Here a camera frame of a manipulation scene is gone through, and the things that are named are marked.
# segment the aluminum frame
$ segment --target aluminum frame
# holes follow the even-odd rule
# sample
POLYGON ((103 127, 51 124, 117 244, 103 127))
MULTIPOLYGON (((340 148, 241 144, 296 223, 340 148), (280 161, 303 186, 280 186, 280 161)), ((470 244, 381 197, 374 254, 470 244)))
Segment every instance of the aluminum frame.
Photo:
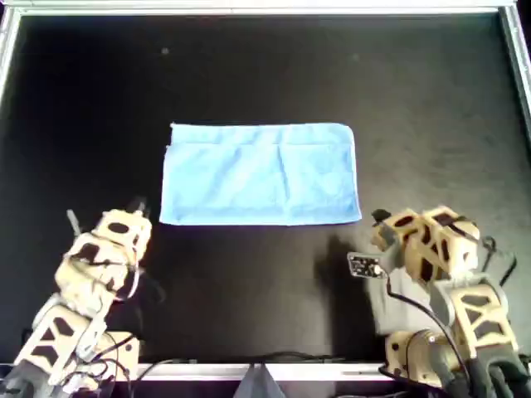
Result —
MULTIPOLYGON (((0 106, 18 28, 25 16, 57 15, 419 15, 497 12, 504 28, 515 84, 531 143, 531 62, 515 0, 4 0, 0 25, 0 106)), ((150 364, 139 364, 139 371, 150 364)), ((277 381, 388 381, 382 364, 267 364, 277 381)), ((145 380, 239 381, 246 364, 166 364, 145 380)))

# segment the blue towel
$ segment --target blue towel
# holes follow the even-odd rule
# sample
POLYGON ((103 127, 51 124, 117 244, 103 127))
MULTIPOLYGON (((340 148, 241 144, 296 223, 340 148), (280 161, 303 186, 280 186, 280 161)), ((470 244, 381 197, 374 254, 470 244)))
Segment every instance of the blue towel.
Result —
POLYGON ((296 226, 361 218, 347 126, 172 129, 164 159, 164 224, 296 226))

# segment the black circuit board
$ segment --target black circuit board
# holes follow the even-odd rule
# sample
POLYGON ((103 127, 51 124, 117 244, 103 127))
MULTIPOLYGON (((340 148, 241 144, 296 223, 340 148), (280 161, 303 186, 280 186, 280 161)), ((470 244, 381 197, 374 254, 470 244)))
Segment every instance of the black circuit board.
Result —
POLYGON ((385 278, 386 274, 380 267, 379 255, 365 255, 350 252, 347 254, 350 274, 356 278, 385 278))

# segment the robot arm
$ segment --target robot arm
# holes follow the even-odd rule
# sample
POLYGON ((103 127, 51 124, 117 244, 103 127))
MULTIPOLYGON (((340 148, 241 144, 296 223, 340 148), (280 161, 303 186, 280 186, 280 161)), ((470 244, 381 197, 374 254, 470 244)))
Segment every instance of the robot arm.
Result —
MULTIPOLYGON (((374 226, 373 243, 383 255, 362 260, 363 255, 349 254, 351 273, 385 277, 389 264, 403 267, 430 295, 433 313, 428 314, 443 329, 393 333, 386 340, 385 372, 453 396, 530 397, 529 374, 507 319, 507 298, 487 274, 472 272, 480 243, 475 223, 444 206, 420 215, 412 210, 377 214, 383 216, 374 226)), ((422 309, 394 294, 390 279, 387 292, 422 309)))
POLYGON ((25 396, 31 386, 33 396, 68 396, 80 388, 94 390, 99 380, 134 377, 139 341, 126 332, 106 332, 105 316, 115 300, 134 294, 150 235, 141 204, 130 213, 105 212, 94 230, 76 237, 56 271, 60 291, 36 315, 33 333, 3 382, 4 393, 25 396), (129 273, 133 285, 121 298, 129 273))

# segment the black table surface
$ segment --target black table surface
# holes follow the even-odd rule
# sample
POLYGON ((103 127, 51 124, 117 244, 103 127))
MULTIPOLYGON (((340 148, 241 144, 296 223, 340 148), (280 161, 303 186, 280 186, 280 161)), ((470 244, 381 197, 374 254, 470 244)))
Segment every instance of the black table surface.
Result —
POLYGON ((518 254, 506 290, 531 348, 531 167, 495 15, 24 17, 0 117, 0 360, 54 291, 66 209, 91 227, 138 194, 152 207, 143 265, 168 297, 157 305, 143 283, 110 326, 141 335, 149 357, 382 360, 344 255, 368 244, 374 208, 440 203, 518 254), (363 221, 160 225, 173 121, 349 125, 363 221))

